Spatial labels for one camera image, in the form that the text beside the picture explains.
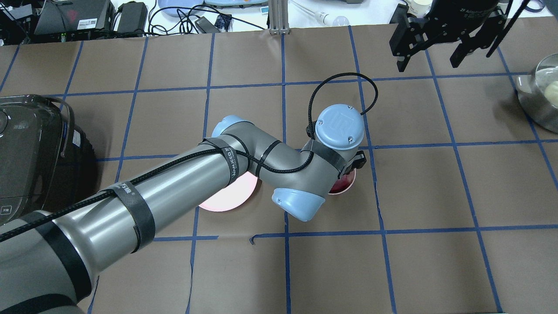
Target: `black cable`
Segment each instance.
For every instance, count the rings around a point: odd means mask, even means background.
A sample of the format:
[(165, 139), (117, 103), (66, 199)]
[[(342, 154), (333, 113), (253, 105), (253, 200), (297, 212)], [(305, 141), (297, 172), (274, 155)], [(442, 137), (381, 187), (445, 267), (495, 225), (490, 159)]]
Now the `black cable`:
[[(202, 7), (210, 8), (210, 9), (212, 9), (212, 11), (206, 10), (206, 9), (202, 9)], [(204, 5), (204, 4), (199, 4), (199, 5), (193, 6), (193, 7), (191, 7), (191, 8), (190, 8), (190, 7), (165, 7), (165, 8), (160, 8), (160, 9), (158, 9), (157, 11), (155, 11), (155, 12), (153, 13), (153, 15), (149, 18), (149, 21), (148, 21), (148, 31), (149, 31), (149, 32), (153, 32), (153, 28), (154, 28), (154, 25), (153, 25), (153, 23), (152, 23), (153, 18), (154, 18), (159, 12), (161, 12), (161, 11), (163, 11), (163, 10), (165, 10), (165, 9), (188, 9), (188, 10), (189, 10), (189, 12), (188, 12), (188, 14), (187, 14), (188, 16), (193, 15), (193, 14), (192, 14), (193, 11), (203, 11), (203, 12), (209, 12), (209, 13), (217, 13), (217, 14), (219, 14), (219, 15), (225, 15), (224, 13), (219, 12), (217, 9), (215, 9), (215, 8), (213, 8), (213, 7), (210, 7), (210, 6), (206, 6), (206, 5)], [(241, 20), (240, 18), (233, 17), (232, 19), (233, 19), (233, 20), (240, 21), (240, 22), (243, 22), (243, 23), (246, 23), (246, 24), (248, 24), (248, 25), (251, 25), (251, 26), (254, 26), (254, 27), (257, 27), (257, 28), (260, 28), (261, 30), (265, 30), (265, 28), (263, 28), (263, 27), (261, 27), (261, 26), (258, 26), (258, 25), (256, 25), (256, 24), (250, 23), (250, 22), (245, 21), (245, 20)]]
[[(141, 175), (141, 176), (139, 176), (135, 179), (130, 180), (130, 182), (132, 184), (136, 185), (138, 183), (141, 183), (141, 182), (151, 178), (152, 176), (154, 176), (158, 173), (161, 173), (162, 171), (164, 171), (164, 170), (166, 170), (166, 169), (168, 169), (168, 168), (170, 168), (170, 167), (172, 167), (176, 164), (179, 164), (179, 163), (182, 163), (182, 162), (187, 161), (189, 159), (193, 159), (193, 158), (200, 157), (200, 156), (203, 156), (203, 155), (216, 154), (216, 153), (217, 154), (222, 153), (222, 150), (220, 150), (220, 149), (210, 149), (210, 150), (198, 151), (198, 152), (190, 154), (188, 156), (184, 156), (184, 157), (178, 158), (176, 160), (173, 160), (173, 161), (169, 162), (168, 164), (162, 165), (162, 166), (158, 167), (157, 169), (154, 169), (154, 170), (152, 170), (152, 171), (150, 171), (150, 172), (148, 172), (144, 175)], [(102, 200), (104, 200), (108, 197), (111, 197), (111, 196), (116, 196), (114, 191), (111, 191), (111, 190), (103, 191), (99, 195), (93, 196), (91, 198), (85, 199), (85, 200), (83, 200), (81, 202), (78, 202), (76, 204), (73, 204), (72, 206), (64, 208), (63, 210), (61, 210), (59, 212), (52, 213), (48, 216), (37, 219), (37, 220), (35, 220), (33, 222), (30, 222), (30, 223), (27, 223), (23, 226), (17, 227), (15, 229), (10, 230), (10, 231), (6, 231), (6, 232), (4, 232), (3, 234), (0, 235), (0, 242), (4, 242), (6, 240), (9, 240), (9, 239), (11, 239), (11, 238), (13, 238), (17, 235), (20, 235), (20, 234), (22, 234), (26, 231), (35, 229), (35, 228), (37, 228), (41, 225), (44, 225), (47, 222), (50, 222), (50, 221), (52, 221), (54, 219), (57, 219), (57, 218), (60, 218), (63, 215), (67, 215), (68, 213), (74, 212), (74, 211), (76, 211), (80, 208), (83, 208), (85, 206), (97, 203), (97, 202), (102, 201)]]
[[(320, 88), (322, 88), (325, 84), (327, 84), (329, 81), (336, 79), (336, 78), (340, 78), (340, 77), (352, 77), (352, 76), (356, 76), (356, 77), (360, 77), (365, 79), (368, 83), (370, 83), (372, 85), (372, 87), (374, 87), (374, 92), (375, 92), (375, 96), (374, 96), (374, 100), (372, 101), (372, 103), (370, 104), (370, 106), (368, 106), (368, 108), (366, 108), (363, 112), (360, 113), (361, 116), (364, 116), (368, 111), (370, 111), (370, 109), (372, 109), (372, 107), (374, 107), (374, 105), (376, 104), (376, 102), (378, 101), (378, 87), (376, 86), (376, 84), (374, 83), (374, 81), (372, 81), (368, 76), (361, 74), (361, 73), (356, 73), (356, 72), (346, 72), (346, 73), (339, 73), (336, 75), (332, 75), (328, 78), (326, 78), (323, 82), (321, 82), (316, 89), (314, 89), (314, 92), (312, 92), (312, 96), (310, 97), (310, 102), (308, 103), (308, 125), (312, 126), (312, 105), (314, 104), (314, 97), (316, 97), (316, 94), (318, 93), (318, 91), (320, 90)], [(315, 140), (315, 136), (314, 136), (314, 128), (310, 127), (310, 138)]]
[(151, 8), (151, 10), (149, 10), (149, 14), (147, 15), (147, 18), (151, 18), (151, 14), (153, 13), (153, 10), (155, 10), (156, 7), (157, 7), (157, 0), (155, 0), (153, 7)]
[(487, 58), (490, 58), (490, 56), (492, 56), (494, 51), (496, 51), (496, 48), (498, 48), (498, 46), (500, 45), (502, 40), (504, 40), (504, 37), (508, 34), (508, 32), (512, 28), (513, 24), (515, 24), (515, 22), (519, 18), (519, 15), (521, 14), (521, 12), (523, 12), (523, 10), (527, 7), (527, 5), (529, 4), (529, 1), (530, 0), (523, 0), (523, 2), (521, 2), (519, 8), (517, 9), (517, 12), (513, 15), (512, 19), (509, 21), (508, 25), (506, 25), (506, 28), (504, 28), (504, 30), (500, 34), (498, 34), (498, 37), (496, 37), (496, 41), (494, 42), (492, 47), (490, 47), (490, 50), (488, 50)]

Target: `blue tape line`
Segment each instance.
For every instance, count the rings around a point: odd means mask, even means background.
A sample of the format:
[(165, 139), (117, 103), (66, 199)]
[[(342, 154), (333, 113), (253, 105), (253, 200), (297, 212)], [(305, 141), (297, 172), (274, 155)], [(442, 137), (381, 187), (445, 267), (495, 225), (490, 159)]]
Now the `blue tape line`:
[[(356, 68), (357, 72), (360, 73), (360, 66), (358, 64), (357, 48), (354, 44), (353, 29), (351, 28), (351, 26), (348, 26), (348, 30), (349, 30), (349, 37), (350, 37), (351, 47), (353, 48), (355, 68)], [(366, 108), (366, 104), (364, 102), (364, 92), (363, 92), (363, 89), (362, 89), (362, 80), (360, 80), (360, 79), (358, 80), (358, 89), (359, 89), (359, 93), (360, 93), (360, 105), (362, 107), (362, 110), (364, 111), (365, 108)], [(380, 224), (380, 231), (381, 231), (381, 235), (382, 235), (382, 248), (383, 248), (383, 253), (384, 253), (384, 262), (386, 264), (386, 276), (387, 276), (387, 283), (388, 283), (388, 289), (389, 289), (389, 300), (391, 302), (391, 310), (392, 310), (393, 314), (397, 314), (397, 305), (396, 305), (396, 302), (395, 302), (395, 292), (393, 290), (391, 265), (389, 263), (389, 252), (388, 252), (388, 247), (387, 247), (386, 230), (385, 230), (385, 227), (384, 227), (383, 218), (382, 218), (382, 211), (380, 210), (380, 203), (379, 203), (379, 199), (378, 199), (378, 189), (377, 189), (378, 177), (376, 175), (376, 164), (374, 162), (374, 151), (372, 150), (372, 138), (370, 136), (370, 130), (368, 129), (367, 115), (364, 115), (363, 119), (364, 119), (364, 130), (366, 132), (367, 141), (368, 141), (368, 153), (370, 154), (370, 168), (372, 170), (372, 179), (373, 179), (373, 183), (374, 183), (374, 196), (376, 198), (376, 208), (377, 208), (377, 211), (378, 211), (378, 221), (379, 221), (379, 224)]]
[(286, 79), (285, 64), (285, 34), (281, 34), (281, 83), (284, 84)]
[(288, 213), (285, 218), (285, 295), (287, 298), (287, 314), (291, 314), (291, 253), (289, 248)]
[(93, 291), (93, 297), (91, 298), (91, 303), (87, 308), (87, 314), (91, 314), (93, 311), (93, 302), (95, 302), (95, 296), (97, 295), (97, 287), (99, 287), (99, 278), (100, 276), (97, 276), (97, 282), (95, 283), (95, 290)]
[(95, 161), (98, 163), (102, 163), (104, 161), (120, 161), (120, 157), (99, 158)]
[[(506, 59), (504, 58), (504, 54), (502, 54), (502, 50), (500, 49), (500, 47), (498, 47), (497, 50), (498, 50), (498, 54), (500, 55), (500, 59), (502, 60), (502, 63), (504, 64), (504, 68), (506, 69), (506, 72), (508, 74), (509, 81), (512, 83), (512, 87), (513, 87), (513, 89), (516, 90), (516, 93), (517, 93), (516, 82), (513, 81), (512, 74), (509, 72), (509, 67), (508, 67), (508, 64), (506, 63)], [(538, 132), (537, 132), (537, 129), (535, 128), (535, 124), (533, 122), (533, 119), (531, 119), (531, 117), (525, 111), (523, 113), (525, 114), (525, 118), (527, 118), (527, 121), (529, 122), (529, 127), (531, 128), (531, 131), (533, 132), (533, 135), (535, 136), (535, 140), (537, 142), (538, 148), (541, 150), (541, 154), (542, 154), (543, 159), (545, 160), (546, 167), (549, 169), (550, 177), (552, 178), (552, 181), (554, 181), (554, 187), (556, 188), (556, 190), (558, 190), (558, 178), (556, 177), (556, 174), (554, 173), (554, 170), (552, 169), (552, 165), (550, 164), (549, 157), (546, 154), (546, 150), (545, 150), (544, 146), (542, 146), (542, 141), (541, 141), (540, 137), (538, 136)]]
[(206, 88), (206, 98), (205, 98), (205, 112), (204, 112), (204, 133), (203, 137), (207, 136), (208, 130), (208, 115), (209, 115), (209, 93), (211, 91), (211, 69), (213, 67), (213, 47), (215, 44), (215, 33), (211, 35), (211, 48), (209, 50), (209, 69), (208, 69), (208, 85)]
[(116, 178), (114, 180), (114, 182), (118, 182), (120, 180), (120, 171), (122, 170), (122, 161), (124, 158), (124, 151), (126, 150), (126, 142), (128, 141), (128, 134), (130, 132), (130, 124), (132, 123), (132, 115), (134, 113), (134, 106), (136, 104), (136, 96), (137, 96), (137, 90), (138, 87), (140, 86), (140, 79), (141, 79), (141, 71), (143, 69), (143, 62), (145, 61), (145, 53), (147, 51), (147, 42), (148, 42), (148, 38), (145, 37), (145, 41), (143, 43), (143, 52), (141, 55), (141, 61), (139, 63), (139, 70), (138, 70), (138, 76), (136, 78), (136, 86), (134, 87), (134, 95), (132, 97), (132, 104), (130, 105), (130, 112), (128, 114), (128, 122), (126, 123), (126, 130), (124, 132), (124, 139), (122, 140), (122, 150), (120, 152), (120, 161), (118, 162), (118, 170), (116, 171)]
[(492, 289), (492, 295), (494, 297), (494, 303), (496, 304), (496, 309), (498, 313), (502, 312), (502, 306), (500, 304), (500, 299), (498, 297), (498, 291), (496, 290), (496, 284), (494, 283), (494, 278), (492, 277), (492, 270), (490, 269), (490, 262), (488, 261), (488, 255), (486, 252), (486, 248), (484, 247), (484, 240), (482, 234), (480, 233), (479, 229), (479, 222), (477, 220), (477, 214), (475, 213), (475, 208), (473, 206), (473, 199), (471, 198), (471, 193), (469, 191), (469, 185), (467, 183), (467, 178), (465, 177), (465, 171), (463, 169), (463, 164), (461, 163), (461, 157), (459, 156), (458, 146), (455, 143), (455, 137), (453, 130), (451, 129), (451, 123), (449, 120), (448, 112), (446, 111), (446, 106), (444, 104), (444, 99), (442, 97), (442, 93), (440, 91), (440, 86), (438, 84), (438, 79), (436, 77), (436, 73), (434, 72), (434, 66), (432, 65), (432, 60), (430, 59), (430, 54), (428, 49), (425, 50), (426, 53), (426, 60), (428, 61), (428, 66), (430, 67), (430, 72), (432, 73), (432, 79), (434, 80), (434, 86), (436, 87), (436, 93), (438, 94), (438, 99), (440, 100), (440, 106), (442, 109), (442, 113), (444, 114), (444, 119), (446, 121), (446, 126), (448, 127), (448, 133), (450, 135), (451, 143), (453, 145), (455, 158), (457, 160), (459, 173), (461, 174), (461, 180), (463, 181), (463, 187), (465, 189), (465, 194), (467, 196), (467, 202), (469, 203), (469, 209), (471, 211), (471, 216), (473, 217), (473, 224), (475, 226), (475, 230), (477, 231), (477, 238), (479, 241), (480, 252), (482, 253), (484, 266), (486, 267), (488, 281), (490, 282), (490, 287)]
[(16, 61), (17, 53), (19, 52), (20, 52), (20, 46), (17, 45), (16, 52), (13, 53), (12, 61), (9, 63), (8, 69), (6, 70), (6, 74), (4, 75), (4, 79), (2, 80), (2, 84), (0, 84), (0, 92), (2, 91), (2, 88), (4, 88), (6, 80), (8, 79), (9, 72), (12, 70), (13, 63)]
[(156, 237), (153, 239), (154, 242), (168, 242), (168, 241), (196, 241), (200, 240), (217, 240), (219, 236), (164, 236)]
[(261, 83), (261, 84), (240, 84), (240, 85), (217, 85), (211, 86), (209, 89), (223, 89), (223, 88), (247, 88), (247, 87), (267, 87), (267, 86), (280, 86), (281, 83)]
[[(514, 75), (524, 75), (527, 72), (515, 72)], [(485, 74), (454, 74), (436, 75), (437, 78), (477, 78), (477, 77), (505, 77), (508, 73), (485, 73)]]
[[(358, 80), (357, 79), (334, 79), (327, 82), (327, 84), (354, 83), (354, 82), (358, 82)], [(319, 80), (311, 80), (307, 82), (285, 82), (285, 85), (318, 85), (320, 83), (321, 81)]]
[(400, 77), (400, 78), (372, 78), (375, 82), (380, 80), (410, 80), (410, 79), (431, 79), (432, 77)]
[(355, 231), (314, 231), (314, 232), (293, 232), (291, 237), (308, 236), (352, 236), (352, 235), (381, 235), (382, 230), (355, 230)]
[(401, 144), (401, 145), (376, 145), (374, 149), (397, 149), (397, 148), (423, 148), (423, 147), (446, 147), (451, 143), (432, 143), (432, 144)]
[(186, 314), (190, 314), (190, 301), (192, 300), (192, 290), (194, 287), (194, 259), (196, 256), (196, 241), (198, 237), (198, 219), (200, 216), (200, 207), (196, 207), (194, 214), (194, 228), (192, 230), (192, 247), (190, 250), (190, 294), (188, 295), (188, 305), (186, 306)]
[(129, 159), (158, 159), (158, 158), (174, 158), (176, 157), (176, 154), (171, 154), (171, 155), (146, 155), (146, 156), (124, 156), (122, 159), (123, 160), (129, 160)]
[(437, 229), (396, 229), (396, 230), (386, 230), (389, 235), (404, 235), (404, 234), (440, 234), (440, 233), (451, 233), (451, 232), (475, 232), (476, 229), (473, 227), (463, 227), (463, 228), (437, 228)]
[(78, 54), (75, 57), (74, 66), (71, 69), (70, 78), (68, 79), (68, 84), (66, 85), (66, 89), (64, 90), (64, 95), (62, 97), (63, 100), (66, 100), (66, 96), (68, 96), (68, 91), (70, 90), (71, 80), (74, 78), (75, 69), (78, 67), (79, 56), (81, 56), (81, 50), (82, 49), (83, 49), (83, 40), (79, 44)]
[(518, 145), (518, 144), (535, 144), (537, 141), (524, 140), (524, 141), (496, 141), (496, 142), (462, 142), (455, 143), (457, 146), (484, 146), (484, 145)]
[[(205, 137), (207, 133), (207, 125), (208, 125), (208, 114), (209, 114), (209, 92), (211, 86), (211, 70), (213, 68), (213, 48), (215, 45), (215, 33), (211, 35), (211, 47), (209, 49), (209, 67), (208, 67), (208, 83), (207, 83), (207, 98), (205, 99), (205, 113), (204, 113), (204, 129), (203, 129), (203, 137)], [(200, 216), (200, 207), (196, 207), (196, 212), (194, 214), (194, 228), (192, 230), (192, 248), (190, 251), (190, 294), (188, 295), (188, 305), (186, 306), (186, 314), (190, 314), (190, 302), (192, 299), (192, 290), (194, 289), (194, 259), (196, 256), (196, 241), (198, 236), (198, 220)]]
[(138, 93), (156, 93), (156, 92), (173, 92), (173, 91), (195, 91), (195, 90), (200, 90), (200, 89), (207, 89), (207, 86), (140, 89), (140, 90), (138, 90)]
[(285, 34), (281, 34), (281, 96), (283, 109), (283, 142), (287, 142), (287, 91), (285, 86)]
[(111, 92), (87, 92), (87, 93), (68, 93), (67, 96), (92, 96), (92, 95), (113, 95), (113, 94), (131, 94), (136, 91), (111, 91)]
[[(524, 75), (527, 72), (511, 72), (510, 75)], [(457, 74), (457, 75), (440, 75), (438, 78), (469, 78), (469, 77), (495, 77), (507, 76), (507, 73), (493, 73), (493, 74)], [(399, 78), (374, 78), (374, 81), (382, 80), (415, 80), (415, 79), (431, 79), (431, 76), (419, 77), (399, 77)], [(328, 82), (328, 84), (336, 83), (355, 83), (359, 79), (336, 79)], [(306, 81), (306, 82), (277, 82), (277, 83), (262, 83), (262, 84), (239, 84), (239, 85), (217, 85), (217, 86), (195, 86), (195, 87), (172, 87), (172, 88), (150, 88), (125, 90), (125, 91), (107, 91), (107, 92), (84, 92), (84, 93), (67, 93), (67, 96), (91, 96), (91, 95), (110, 95), (110, 94), (131, 94), (131, 93), (154, 93), (154, 92), (172, 92), (172, 91), (194, 91), (201, 89), (225, 89), (225, 88), (248, 88), (248, 87), (268, 87), (268, 86), (281, 86), (281, 85), (318, 85), (321, 81)], [(62, 97), (65, 94), (51, 94), (48, 96)]]
[[(431, 229), (393, 229), (393, 230), (357, 230), (357, 231), (310, 231), (293, 232), (289, 237), (313, 237), (313, 236), (362, 236), (362, 235), (403, 235), (403, 234), (445, 234), (453, 232), (476, 232), (480, 231), (509, 231), (509, 230), (545, 230), (558, 229), (558, 225), (518, 225), (518, 226), (492, 226), (492, 227), (458, 227), (458, 228), (431, 228)], [(251, 237), (251, 243), (259, 238), (284, 237), (284, 233), (258, 234)]]
[[(282, 113), (283, 113), (283, 142), (287, 143), (287, 121), (286, 121), (286, 91), (285, 91), (285, 34), (281, 34), (281, 82), (282, 82)], [(286, 297), (286, 312), (291, 314), (291, 254), (289, 247), (289, 233), (288, 233), (288, 213), (283, 213), (285, 220), (285, 297)]]
[(544, 229), (558, 229), (558, 225), (494, 226), (494, 227), (480, 227), (479, 229), (481, 231), (544, 230)]

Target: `white table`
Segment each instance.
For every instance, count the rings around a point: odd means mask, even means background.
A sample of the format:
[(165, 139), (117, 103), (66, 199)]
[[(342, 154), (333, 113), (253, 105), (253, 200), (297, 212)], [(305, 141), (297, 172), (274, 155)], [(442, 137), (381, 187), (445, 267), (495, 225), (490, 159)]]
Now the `white table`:
[[(112, 0), (115, 8), (118, 8), (122, 3), (129, 0)], [(155, 0), (136, 0), (137, 2), (144, 2), (148, 10), (151, 10), (155, 4)], [(388, 24), (393, 11), (398, 3), (403, 3), (402, 0), (364, 0), (361, 4), (347, 4), (340, 0), (297, 0), (301, 5), (308, 7), (313, 11), (323, 11), (332, 15), (345, 16), (349, 19), (351, 25), (376, 25)], [(514, 1), (511, 14), (514, 14), (519, 7), (520, 0)], [(219, 11), (227, 14), (232, 14), (233, 17), (246, 20), (248, 22), (266, 27), (267, 15), (260, 13), (261, 6), (252, 6), (248, 8), (223, 8)], [(551, 16), (552, 14), (548, 9), (544, 9), (540, 13), (530, 13), (524, 11), (521, 17), (535, 17), (535, 16)], [(217, 14), (204, 12), (205, 16), (210, 22), (215, 22)], [(171, 17), (164, 13), (158, 13), (153, 18), (153, 24), (159, 24), (164, 27), (170, 28), (179, 21), (177, 17)], [(297, 8), (292, 3), (288, 6), (288, 22), (291, 28), (304, 28), (304, 27), (323, 27), (315, 19), (309, 17), (302, 10)], [(230, 31), (252, 31), (256, 28), (245, 23), (234, 21)]]

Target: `black device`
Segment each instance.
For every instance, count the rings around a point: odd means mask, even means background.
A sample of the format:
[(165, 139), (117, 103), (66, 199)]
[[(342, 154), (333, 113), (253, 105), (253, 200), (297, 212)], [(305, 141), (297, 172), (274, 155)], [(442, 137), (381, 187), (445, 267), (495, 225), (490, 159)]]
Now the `black device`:
[[(408, 6), (399, 4), (391, 20), (398, 25), (389, 45), (392, 54), (398, 57), (400, 72), (417, 52), (433, 44), (461, 41), (450, 57), (451, 65), (456, 68), (476, 49), (490, 47), (507, 19), (498, 0), (434, 0), (424, 18), (416, 18), (407, 11)], [(471, 37), (469, 34), (479, 27)]]
[(0, 39), (4, 45), (19, 45), (27, 37), (21, 21), (13, 20), (9, 13), (0, 11)]
[(0, 160), (0, 226), (31, 211), (56, 212), (95, 192), (93, 148), (60, 99), (0, 98)]
[(220, 32), (228, 32), (233, 16), (230, 14), (219, 14), (213, 24)]
[(147, 20), (147, 7), (145, 3), (134, 1), (124, 3), (118, 8), (118, 11), (122, 13), (118, 22), (118, 32), (136, 32), (138, 34), (130, 34), (129, 36), (125, 37), (141, 37), (143, 28), (145, 27), (145, 22)]
[(99, 38), (101, 30), (110, 30), (113, 15), (110, 0), (47, 1), (35, 29), (35, 41)]
[(198, 18), (195, 22), (196, 28), (202, 33), (219, 33), (220, 31), (207, 18)]
[(0, 3), (4, 4), (7, 7), (22, 7), (27, 4), (33, 6), (33, 8), (42, 8), (44, 0), (0, 0)]

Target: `electrical cable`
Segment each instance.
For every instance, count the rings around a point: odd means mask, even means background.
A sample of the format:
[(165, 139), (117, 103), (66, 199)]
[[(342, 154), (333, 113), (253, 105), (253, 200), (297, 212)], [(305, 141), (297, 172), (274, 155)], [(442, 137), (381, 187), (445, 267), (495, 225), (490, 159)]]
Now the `electrical cable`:
[[(152, 23), (153, 18), (154, 18), (159, 12), (161, 12), (161, 11), (163, 11), (163, 10), (165, 10), (165, 9), (188, 9), (188, 10), (189, 10), (189, 11), (188, 11), (188, 14), (187, 14), (188, 17), (194, 15), (194, 14), (193, 14), (193, 11), (203, 11), (203, 12), (209, 12), (209, 13), (217, 13), (217, 14), (219, 14), (219, 15), (225, 15), (224, 13), (218, 11), (217, 9), (215, 9), (215, 8), (213, 8), (213, 7), (210, 7), (210, 6), (206, 6), (206, 5), (204, 5), (204, 4), (199, 4), (199, 5), (193, 6), (193, 7), (191, 7), (191, 8), (190, 8), (190, 7), (165, 7), (165, 8), (160, 8), (160, 9), (158, 9), (157, 11), (155, 11), (155, 12), (153, 13), (153, 15), (149, 18), (149, 21), (148, 21), (148, 32), (154, 33), (154, 28), (157, 28), (158, 25), (153, 25), (153, 23)], [(250, 22), (245, 21), (245, 20), (241, 20), (240, 18), (233, 17), (232, 19), (233, 19), (233, 20), (240, 21), (240, 22), (243, 22), (243, 23), (246, 23), (246, 24), (251, 25), (251, 26), (254, 26), (254, 27), (257, 27), (257, 28), (259, 28), (259, 29), (261, 29), (261, 30), (265, 30), (265, 28), (263, 28), (263, 27), (261, 27), (261, 26), (258, 26), (258, 25), (256, 25), (256, 24), (250, 23)]]
[[(323, 82), (321, 82), (315, 89), (314, 92), (312, 93), (312, 96), (310, 97), (310, 101), (308, 103), (308, 119), (309, 119), (309, 125), (312, 125), (312, 105), (314, 103), (314, 97), (316, 96), (316, 94), (318, 93), (318, 91), (320, 90), (321, 87), (323, 87), (327, 82), (335, 79), (335, 78), (339, 78), (339, 77), (346, 77), (346, 76), (358, 76), (361, 78), (364, 78), (366, 81), (368, 81), (373, 87), (374, 87), (374, 91), (376, 92), (376, 95), (374, 97), (374, 101), (372, 102), (372, 104), (366, 108), (363, 112), (361, 112), (361, 115), (365, 115), (376, 103), (377, 99), (378, 99), (378, 88), (376, 87), (376, 84), (374, 83), (374, 81), (372, 81), (370, 78), (368, 78), (366, 75), (363, 75), (361, 73), (353, 73), (353, 72), (347, 72), (347, 73), (340, 73), (340, 74), (336, 74), (333, 75), (327, 79), (325, 79)], [(314, 128), (310, 128), (311, 130), (311, 135), (310, 137), (312, 139), (315, 139), (315, 134), (314, 134)], [(248, 158), (249, 160), (257, 163), (258, 165), (260, 165), (262, 168), (268, 170), (269, 172), (273, 172), (273, 173), (279, 173), (279, 174), (286, 174), (286, 173), (295, 173), (295, 172), (299, 172), (301, 170), (303, 170), (304, 168), (306, 168), (311, 162), (312, 159), (314, 157), (314, 153), (311, 151), (308, 155), (308, 158), (306, 159), (306, 161), (293, 169), (275, 169), (275, 168), (271, 168), (270, 166), (266, 165), (264, 162), (262, 162), (261, 160), (257, 159), (256, 157), (252, 156), (251, 154), (245, 152), (245, 151), (240, 151), (240, 150), (235, 150), (236, 153), (240, 156), (244, 156), (246, 158)], [(132, 183), (133, 185), (137, 185), (142, 183), (143, 181), (152, 178), (153, 176), (167, 170), (168, 168), (178, 165), (180, 163), (183, 163), (187, 160), (193, 159), (193, 158), (198, 158), (201, 156), (205, 156), (205, 155), (210, 155), (210, 154), (220, 154), (224, 156), (224, 153), (221, 149), (209, 149), (209, 150), (202, 150), (202, 151), (197, 151), (195, 153), (189, 154), (187, 156), (183, 156), (180, 157), (178, 159), (172, 160), (152, 171), (149, 171), (145, 174), (140, 175), (137, 178), (134, 178), (132, 180), (130, 180), (130, 183)], [(17, 227), (15, 229), (9, 230), (4, 232), (3, 234), (0, 235), (0, 242), (4, 242), (6, 240), (9, 240), (17, 235), (20, 235), (24, 232), (27, 232), (29, 230), (35, 229), (45, 223), (48, 223), (54, 219), (60, 218), (64, 215), (67, 215), (68, 213), (74, 212), (80, 208), (83, 208), (85, 206), (97, 203), (99, 201), (102, 201), (108, 197), (114, 197), (116, 196), (115, 192), (113, 190), (107, 190), (107, 191), (102, 191), (102, 193), (97, 194), (95, 196), (92, 196), (88, 199), (85, 199), (81, 202), (78, 202), (76, 204), (73, 204), (67, 208), (64, 208), (63, 210), (56, 212), (56, 213), (52, 213), (48, 216), (45, 216), (43, 218), (39, 218), (35, 221), (32, 221), (30, 223), (27, 223), (25, 225), (22, 225), (20, 227)]]
[(519, 15), (527, 7), (529, 2), (530, 2), (530, 0), (523, 0), (523, 2), (521, 2), (521, 4), (520, 4), (519, 8), (517, 9), (516, 13), (513, 15), (512, 19), (509, 21), (508, 25), (506, 25), (506, 28), (504, 28), (504, 30), (502, 30), (502, 32), (500, 32), (500, 34), (498, 34), (498, 37), (496, 37), (496, 40), (494, 41), (494, 44), (492, 45), (492, 47), (490, 47), (490, 50), (487, 53), (487, 58), (490, 58), (490, 56), (492, 56), (494, 51), (496, 51), (496, 48), (498, 48), (498, 46), (500, 45), (502, 40), (504, 40), (504, 37), (508, 34), (509, 30), (512, 28), (513, 24), (515, 24), (515, 22), (519, 18)]
[(122, 13), (121, 13), (120, 11), (118, 11), (118, 12), (116, 12), (116, 13), (114, 14), (114, 17), (112, 18), (112, 23), (111, 23), (111, 26), (110, 26), (110, 30), (111, 30), (111, 31), (116, 31), (116, 30), (115, 30), (115, 28), (116, 28), (116, 19), (118, 18), (118, 15), (121, 15), (121, 14), (122, 14)]

